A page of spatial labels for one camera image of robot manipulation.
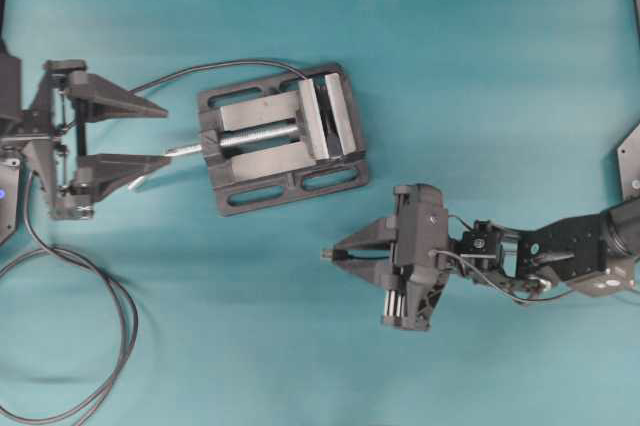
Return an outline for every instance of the metal rod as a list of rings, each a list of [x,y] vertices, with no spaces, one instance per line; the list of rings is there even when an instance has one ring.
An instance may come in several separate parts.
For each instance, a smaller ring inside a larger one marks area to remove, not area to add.
[[[240,133],[231,133],[220,138],[221,148],[233,148],[244,146],[246,144],[257,143],[259,141],[268,141],[270,139],[282,138],[284,136],[292,136],[299,133],[296,124],[283,124],[280,126],[263,126]]]
[[[260,141],[268,141],[270,139],[282,138],[285,136],[296,136],[300,133],[300,129],[296,124],[281,124],[278,126],[261,126],[258,128],[252,128],[238,133],[225,134],[220,138],[220,147],[222,149],[234,148],[238,146],[244,146],[251,143],[258,143]],[[190,156],[202,152],[202,145],[189,144],[187,146],[179,146],[177,148],[169,148],[165,151],[164,155],[168,158],[178,158],[181,156]],[[138,188],[145,182],[147,176],[140,176],[131,183],[129,183],[128,189],[130,191]]]

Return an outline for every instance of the black cable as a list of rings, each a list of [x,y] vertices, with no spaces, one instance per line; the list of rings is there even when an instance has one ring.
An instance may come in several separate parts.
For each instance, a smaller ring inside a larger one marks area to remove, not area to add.
[[[467,223],[464,219],[462,219],[460,216],[458,216],[457,214],[450,214],[449,215],[449,219],[455,219],[457,220],[460,224],[462,224],[462,226],[464,226],[464,228],[467,231],[472,231],[473,230],[473,226],[471,226],[469,223]]]
[[[221,68],[230,68],[232,66],[245,66],[245,65],[253,65],[253,66],[273,66],[275,68],[286,69],[287,71],[292,72],[300,79],[308,79],[307,76],[298,68],[294,68],[290,64],[287,64],[282,61],[276,61],[273,59],[233,59],[231,61],[219,61],[216,63],[207,63],[201,64],[198,66],[191,66],[190,68],[181,69],[180,71],[176,71],[175,73],[167,74],[166,76],[162,76],[161,78],[155,79],[153,81],[149,81],[141,86],[133,88],[129,90],[130,93],[137,94],[146,89],[153,88],[155,86],[159,86],[164,83],[168,83],[169,81],[173,81],[182,76],[186,76],[187,74],[197,73],[200,71],[211,71],[213,69],[221,69]]]
[[[120,376],[122,369],[127,363],[129,357],[131,356],[131,352],[133,351],[133,347],[136,344],[136,339],[138,337],[138,309],[133,301],[133,298],[129,294],[129,292],[125,289],[122,284],[120,284],[116,279],[110,276],[106,271],[100,269],[96,266],[90,259],[83,256],[80,253],[72,251],[70,249],[62,248],[59,246],[49,246],[47,245],[41,238],[38,236],[36,231],[33,229],[31,224],[31,219],[29,217],[29,204],[31,200],[31,189],[33,187],[33,179],[34,173],[31,172],[29,174],[29,179],[27,180],[25,198],[23,203],[23,215],[24,222],[27,228],[27,231],[33,238],[33,240],[39,245],[38,249],[34,249],[32,251],[28,251],[26,253],[21,254],[9,264],[0,269],[0,279],[2,279],[9,271],[14,269],[16,266],[20,265],[24,261],[28,259],[51,255],[56,258],[72,264],[74,266],[78,266],[82,269],[85,269],[89,272],[96,274],[104,283],[105,287],[116,307],[116,311],[118,314],[118,320],[120,323],[120,350],[118,353],[118,360],[113,369],[113,372],[109,375],[109,377],[89,396],[83,399],[76,406],[54,416],[49,416],[46,418],[32,419],[25,418],[23,416],[19,416],[15,413],[12,413],[8,409],[0,406],[0,414],[3,416],[16,421],[22,424],[28,425],[43,425],[43,424],[52,424],[57,423],[59,421],[63,421],[72,416],[76,416],[78,413],[82,412],[82,415],[78,418],[78,420],[73,423],[74,426],[81,426],[85,424],[100,408],[102,403],[107,399],[109,393],[113,389],[113,385],[116,380]],[[125,302],[129,305],[129,309],[131,310],[131,332],[127,331],[127,320],[126,320],[126,310],[124,305],[121,302],[120,297],[118,296],[118,291],[121,296],[124,298]]]
[[[548,303],[549,301],[555,301],[557,299],[564,298],[565,296],[568,296],[569,294],[573,293],[573,290],[570,289],[568,291],[565,291],[564,293],[558,294],[557,296],[551,296],[549,298],[538,298],[538,299],[521,298],[521,297],[516,296],[515,294],[507,291],[506,289],[503,289],[500,286],[498,286],[484,272],[482,272],[474,264],[470,263],[469,261],[466,261],[462,256],[459,256],[459,255],[457,255],[455,253],[452,253],[451,251],[442,251],[442,250],[437,250],[437,249],[432,249],[431,251],[429,251],[429,255],[435,256],[435,255],[438,255],[438,254],[443,254],[443,255],[448,256],[448,257],[450,257],[452,259],[455,259],[461,265],[464,265],[464,266],[468,267],[469,269],[472,269],[476,274],[478,274],[478,276],[480,276],[482,279],[484,279],[487,282],[487,284],[489,284],[489,286],[491,286],[494,289],[500,291],[506,297],[508,297],[510,299],[513,299],[514,301],[516,301],[518,303]]]

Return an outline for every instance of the table surface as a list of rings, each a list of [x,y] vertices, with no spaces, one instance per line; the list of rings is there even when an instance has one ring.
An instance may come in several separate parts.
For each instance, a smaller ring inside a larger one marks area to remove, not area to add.
[[[432,330],[407,333],[379,325],[382,291],[321,259],[388,215],[398,184],[433,184],[451,212],[519,228],[618,202],[614,149],[640,120],[632,0],[8,0],[6,36],[27,100],[49,58],[84,58],[126,87],[222,59],[338,61],[368,139],[365,188],[231,218],[198,156],[117,191],[91,222],[50,222],[38,198],[43,235],[125,278],[141,309],[139,344],[91,424],[640,419],[628,294],[521,308],[453,278]],[[271,72],[161,88],[148,97],[169,119],[91,125],[90,151],[193,142],[199,91]],[[29,247],[23,228],[0,258]],[[4,280],[4,404],[56,412],[107,374],[118,330],[100,288],[48,259]]]

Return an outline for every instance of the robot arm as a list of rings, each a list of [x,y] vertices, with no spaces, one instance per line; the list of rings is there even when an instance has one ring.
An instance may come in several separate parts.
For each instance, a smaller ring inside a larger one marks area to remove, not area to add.
[[[325,252],[336,266],[386,291],[383,324],[429,329],[451,274],[495,287],[520,304],[564,296],[539,298],[560,283],[570,292],[591,297],[634,286],[640,199],[534,231],[476,221],[467,225],[462,238],[454,239],[448,235],[449,214],[438,189],[425,184],[399,186],[394,195],[393,215]],[[366,253],[370,250],[382,254],[371,257]],[[508,254],[516,255],[514,276],[504,269]]]

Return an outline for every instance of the vise jaw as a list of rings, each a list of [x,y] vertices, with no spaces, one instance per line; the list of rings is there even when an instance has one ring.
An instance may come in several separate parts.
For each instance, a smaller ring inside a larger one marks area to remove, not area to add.
[[[200,143],[222,215],[368,183],[346,73],[335,63],[302,72],[200,93]]]

